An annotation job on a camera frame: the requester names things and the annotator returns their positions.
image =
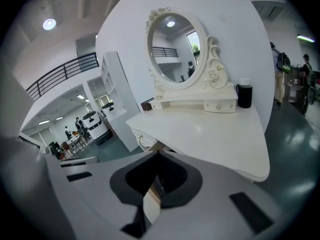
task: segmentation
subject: ornate mirror frame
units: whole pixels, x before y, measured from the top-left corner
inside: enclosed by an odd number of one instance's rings
[[[200,42],[200,58],[196,70],[184,82],[169,80],[161,72],[153,56],[153,36],[157,24],[165,17],[180,15],[194,27]],[[152,10],[146,22],[146,50],[154,77],[155,98],[150,101],[154,110],[169,105],[202,105],[204,110],[216,113],[234,113],[238,99],[234,84],[229,82],[228,72],[218,56],[215,37],[207,36],[201,23],[188,12],[176,8]]]

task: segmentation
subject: beige pants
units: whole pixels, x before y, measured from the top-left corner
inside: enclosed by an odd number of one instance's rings
[[[281,71],[274,73],[274,98],[280,103],[282,103],[282,99],[285,95],[284,77],[285,75]]]

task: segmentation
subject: white lid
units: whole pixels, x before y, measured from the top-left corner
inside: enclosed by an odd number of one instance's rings
[[[251,78],[240,78],[240,83],[241,86],[249,86],[251,85]]]

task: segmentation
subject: black hair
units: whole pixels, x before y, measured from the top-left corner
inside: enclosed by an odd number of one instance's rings
[[[309,60],[309,55],[305,54],[305,55],[303,55],[303,58],[306,59],[306,60]]]

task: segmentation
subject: mirror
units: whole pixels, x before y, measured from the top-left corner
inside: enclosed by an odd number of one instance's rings
[[[176,83],[186,81],[197,69],[200,40],[185,17],[166,13],[155,25],[152,46],[161,75]]]

